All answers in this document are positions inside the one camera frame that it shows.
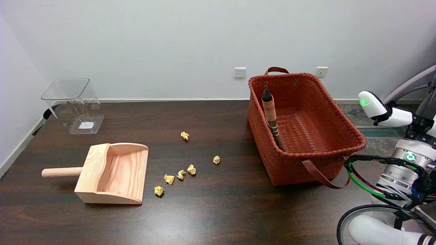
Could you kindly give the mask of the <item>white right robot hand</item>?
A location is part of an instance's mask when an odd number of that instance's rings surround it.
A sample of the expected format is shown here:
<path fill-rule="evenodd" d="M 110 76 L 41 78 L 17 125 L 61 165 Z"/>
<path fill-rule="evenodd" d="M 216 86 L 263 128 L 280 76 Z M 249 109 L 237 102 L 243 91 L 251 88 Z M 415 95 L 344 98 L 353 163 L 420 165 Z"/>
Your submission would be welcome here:
<path fill-rule="evenodd" d="M 406 138 L 434 144 L 435 118 L 425 118 L 402 108 L 387 107 L 370 91 L 360 92 L 358 99 L 367 117 L 373 120 L 374 126 L 406 127 Z"/>

